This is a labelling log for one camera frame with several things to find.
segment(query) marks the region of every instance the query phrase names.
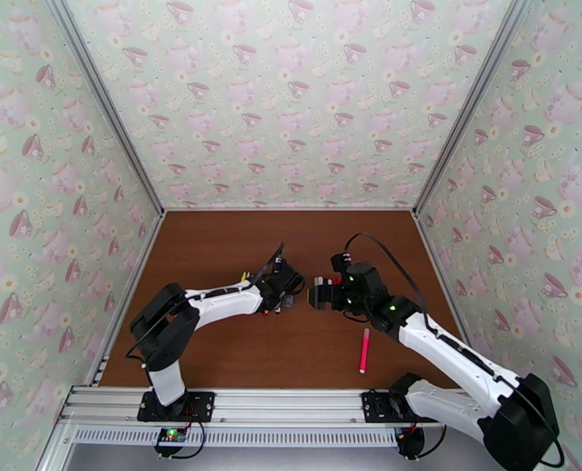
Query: pink marker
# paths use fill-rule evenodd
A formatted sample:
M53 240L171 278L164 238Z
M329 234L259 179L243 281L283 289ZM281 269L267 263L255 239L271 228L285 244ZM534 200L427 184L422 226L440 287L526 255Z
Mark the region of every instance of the pink marker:
M369 329L366 328L364 329L363 332L363 346L361 349L361 368L360 368L360 372L362 374L364 374L364 372L367 370L367 351L369 349Z

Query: mounting plate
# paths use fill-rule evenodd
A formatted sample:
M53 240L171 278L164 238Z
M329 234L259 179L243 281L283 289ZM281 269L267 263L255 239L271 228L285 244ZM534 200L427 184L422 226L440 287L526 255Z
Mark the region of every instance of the mounting plate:
M214 410L213 392L188 392L185 396L183 412L167 412L167 409L157 400L155 392L145 392L142 395L137 420L139 422L190 422L199 420L209 423Z
M399 416L391 406L389 392L361 393L365 423L402 423L407 417ZM430 418L415 417L417 423L435 423Z

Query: floral wallpaper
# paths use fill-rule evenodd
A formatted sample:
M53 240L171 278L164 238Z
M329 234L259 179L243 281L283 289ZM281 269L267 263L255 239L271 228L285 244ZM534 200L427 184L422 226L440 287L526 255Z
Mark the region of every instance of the floral wallpaper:
M0 0L0 470L32 469L155 212L41 0Z
M410 207L510 0L68 0L163 205Z
M536 0L422 218L476 349L547 380L582 469L582 0Z

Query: aluminum frame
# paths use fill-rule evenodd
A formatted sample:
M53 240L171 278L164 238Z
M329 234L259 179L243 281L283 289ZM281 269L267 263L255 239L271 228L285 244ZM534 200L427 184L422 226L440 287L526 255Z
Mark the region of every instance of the aluminum frame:
M105 357L112 350L114 342L116 341L116 337L118 337L120 327L123 325L127 310L129 310L131 300L134 298L134 292L138 287L138 283L140 282L142 273L145 270L148 258L151 255L153 246L156 243L159 230L162 228L162 223L164 222L165 217L166 214L159 214L153 220L153 224L149 228L147 240L145 241L141 253L138 256L137 263L134 266L134 272L131 274L127 284L125 285L125 290L123 291L120 302L115 309L117 312L112 315L112 319L110 320L107 329L108 333L103 338L103 343L100 347L101 353L97 354L92 365L90 366L90 369L82 382L84 385L92 385L96 381L95 378L97 374L102 372L101 364L104 362Z
M434 188L439 183L439 178L444 173L445 168L454 155L454 152L459 147L460 141L463 140L465 130L474 118L476 108L482 102L491 81L500 68L501 61L511 46L513 37L518 32L520 25L526 17L526 13L534 1L535 0L511 0L511 3L507 7L507 12L502 19L496 37L493 39L492 45L489 47L489 51L481 64L481 69L478 71L478 74L474 79L474 83L463 102L461 111L456 116L456 120L445 140L437 161L433 165L433 169L430 171L430 175L419 194L417 202L412 208L415 216L421 214L420 211L423 210L424 206L428 203L428 199L432 195Z
M439 285L441 286L441 290L443 290L445 300L448 302L450 313L452 314L452 318L454 319L454 323L456 324L456 329L459 331L459 334L461 335L461 340L463 340L466 344L468 344L471 347L472 341L469 333L467 332L467 325L465 324L463 317L461 317L461 315L459 314L458 306L459 302L452 294L452 290L447 286L448 281L445 278L443 269L441 269L441 266L439 265L439 260L437 259L437 254L435 253L434 247L432 246L432 243L429 241L426 229L424 228L424 223L412 211L411 215L413 216L413 221L415 222L415 226L417 227L419 237L422 239L422 243L424 249L426 249L426 253L428 254L430 263L433 266L434 273L437 275L437 278L439 279L438 280Z
M149 446L162 427L175 423L137 421L142 394L148 390L72 387L37 470L64 469L78 444ZM411 425L365 423L363 389L211 391L217 393L213 419L204 425L213 436L210 447L395 447L393 428ZM187 446L196 446L198 437Z
M214 207L198 207L196 209L189 209L187 207L167 207L166 212L198 212L198 211L358 211L357 207L293 207L293 208L283 208L283 207L267 207L265 209L259 209L254 207L224 207L224 208L214 208ZM389 206L379 206L379 207L364 207L363 211L411 211L411 207L389 207Z
M86 84L94 96L98 107L126 153L125 156L142 183L149 201L151 201L156 213L161 214L164 211L162 201L153 187L153 183L147 175L140 157L136 153L134 143L131 141L129 134L127 133L126 127L120 118L119 111L116 109L114 102L110 97L108 88L105 86L98 73L97 65L94 63L92 55L87 47L88 42L83 39L83 36L77 27L77 23L75 22L75 16L68 8L66 0L44 1L49 6L50 12L53 14L53 18L57 23L57 26L60 28L60 33L66 41L64 46L68 47L70 50L73 61L77 63L77 67L79 67L79 70L86 80Z

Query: vented metal panel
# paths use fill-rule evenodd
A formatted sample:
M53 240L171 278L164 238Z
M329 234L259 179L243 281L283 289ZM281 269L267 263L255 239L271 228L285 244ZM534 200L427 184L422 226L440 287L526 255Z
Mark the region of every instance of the vented metal panel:
M81 425L76 444L149 446L160 428L141 426ZM198 446L201 429L193 425L185 445ZM394 447L393 429L206 429L206 447Z

